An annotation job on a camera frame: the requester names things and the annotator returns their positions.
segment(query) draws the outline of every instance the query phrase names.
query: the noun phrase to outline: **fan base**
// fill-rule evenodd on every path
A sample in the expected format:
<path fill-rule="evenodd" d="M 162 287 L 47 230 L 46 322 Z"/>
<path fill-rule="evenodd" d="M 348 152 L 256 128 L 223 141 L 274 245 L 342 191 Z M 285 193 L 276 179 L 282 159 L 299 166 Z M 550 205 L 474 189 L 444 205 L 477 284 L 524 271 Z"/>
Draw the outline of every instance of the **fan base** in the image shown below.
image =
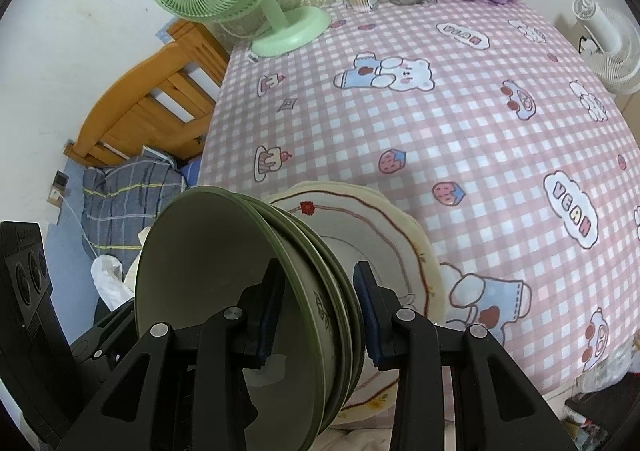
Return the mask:
<path fill-rule="evenodd" d="M 275 57 L 297 50 L 311 43 L 331 24 L 331 16 L 315 6 L 301 6 L 285 12 L 289 25 L 274 32 L 266 24 L 266 31 L 251 44 L 251 51 L 259 57 Z"/>

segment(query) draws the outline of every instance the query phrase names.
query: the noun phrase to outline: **fan stand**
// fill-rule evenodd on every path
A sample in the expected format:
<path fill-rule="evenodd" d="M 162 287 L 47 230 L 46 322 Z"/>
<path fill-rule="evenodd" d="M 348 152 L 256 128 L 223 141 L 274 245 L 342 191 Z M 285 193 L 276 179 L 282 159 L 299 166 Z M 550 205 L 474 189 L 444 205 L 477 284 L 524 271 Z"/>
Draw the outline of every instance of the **fan stand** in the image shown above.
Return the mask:
<path fill-rule="evenodd" d="M 259 57 L 275 57 L 297 50 L 311 43 L 331 24 L 329 13 L 315 6 L 283 12 L 276 0 L 263 0 L 260 7 L 268 22 L 251 45 L 252 52 Z"/>

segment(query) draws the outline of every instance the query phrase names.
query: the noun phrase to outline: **metal screw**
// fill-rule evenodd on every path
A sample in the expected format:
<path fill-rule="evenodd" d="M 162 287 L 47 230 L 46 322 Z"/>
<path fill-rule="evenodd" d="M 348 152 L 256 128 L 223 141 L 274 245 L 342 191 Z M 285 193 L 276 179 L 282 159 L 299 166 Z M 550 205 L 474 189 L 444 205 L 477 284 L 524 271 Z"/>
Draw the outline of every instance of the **metal screw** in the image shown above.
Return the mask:
<path fill-rule="evenodd" d="M 396 316 L 401 321 L 413 321 L 415 319 L 415 312 L 410 308 L 401 308 L 396 312 Z"/>
<path fill-rule="evenodd" d="M 233 321 L 234 319 L 240 319 L 242 317 L 242 309 L 237 306 L 230 306 L 225 310 L 224 316 L 230 321 Z"/>
<path fill-rule="evenodd" d="M 169 327 L 164 323 L 158 323 L 157 325 L 153 325 L 150 330 L 151 335 L 153 335 L 154 337 L 165 336 L 168 331 L 169 331 Z"/>
<path fill-rule="evenodd" d="M 471 325 L 469 333 L 478 339 L 482 339 L 485 338 L 489 332 L 482 325 Z"/>

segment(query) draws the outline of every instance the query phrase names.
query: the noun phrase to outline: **stack of bowls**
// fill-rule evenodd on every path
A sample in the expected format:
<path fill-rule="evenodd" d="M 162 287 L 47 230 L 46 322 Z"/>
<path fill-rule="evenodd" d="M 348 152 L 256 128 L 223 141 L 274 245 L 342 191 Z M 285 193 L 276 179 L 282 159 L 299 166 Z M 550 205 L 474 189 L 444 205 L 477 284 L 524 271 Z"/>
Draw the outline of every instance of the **stack of bowls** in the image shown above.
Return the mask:
<path fill-rule="evenodd" d="M 273 351 L 244 375 L 257 419 L 248 451 L 302 451 L 331 424 L 364 361 L 360 306 L 331 250 L 302 222 L 215 187 L 180 194 L 151 228 L 136 280 L 140 335 L 158 322 L 204 323 L 260 283 L 272 257 L 287 275 Z"/>
<path fill-rule="evenodd" d="M 318 204 L 318 211 L 325 212 L 301 214 L 301 196 L 327 200 Z M 359 254 L 368 254 L 374 273 L 385 274 L 376 276 L 382 285 L 397 288 L 399 297 L 404 294 L 408 303 L 403 305 L 425 314 L 429 305 L 434 322 L 443 316 L 442 280 L 424 231 L 375 191 L 303 182 L 272 196 L 271 202 L 275 206 L 216 187 L 180 194 L 146 238 L 136 281 L 136 323 L 140 335 L 159 322 L 174 329 L 204 323 L 237 304 L 242 290 L 260 283 L 270 259 L 278 258 L 287 287 L 273 351 L 261 370 L 244 371 L 258 410 L 245 430 L 246 445 L 248 451 L 306 451 L 334 421 L 362 420 L 393 406 L 398 379 L 395 371 L 381 377 L 369 359 L 363 371 L 364 324 L 351 283 L 353 261 L 361 257 L 345 259 L 343 251 L 334 253 L 306 223 L 320 221 L 323 214 L 333 222 L 331 215 L 347 203 L 360 209 L 347 211 L 345 217 L 368 221 L 364 216 L 370 214 L 373 224 L 351 229 L 352 237 L 379 233 L 385 243 L 396 237 L 398 245 L 389 252 L 385 243 L 380 242 L 380 251 L 369 243 Z M 334 244 L 341 237 L 324 235 Z M 359 243 L 351 242 L 347 245 L 352 248 Z M 408 274 L 404 281 L 403 273 Z M 407 294 L 401 289 L 410 280 L 417 285 Z"/>

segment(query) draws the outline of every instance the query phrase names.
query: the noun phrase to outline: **white plate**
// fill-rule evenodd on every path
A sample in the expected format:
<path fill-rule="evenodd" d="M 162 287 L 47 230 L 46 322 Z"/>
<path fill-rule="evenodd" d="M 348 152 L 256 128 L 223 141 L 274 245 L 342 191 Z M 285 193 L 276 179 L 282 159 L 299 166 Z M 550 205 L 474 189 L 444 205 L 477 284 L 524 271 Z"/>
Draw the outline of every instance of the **white plate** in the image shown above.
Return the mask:
<path fill-rule="evenodd" d="M 311 227 L 353 278 L 354 265 L 369 261 L 377 282 L 400 303 L 433 322 L 444 319 L 444 289 L 437 260 L 417 222 L 370 190 L 337 182 L 310 182 L 271 198 Z M 397 371 L 379 372 L 367 357 L 358 386 L 336 423 L 372 417 L 396 400 Z"/>

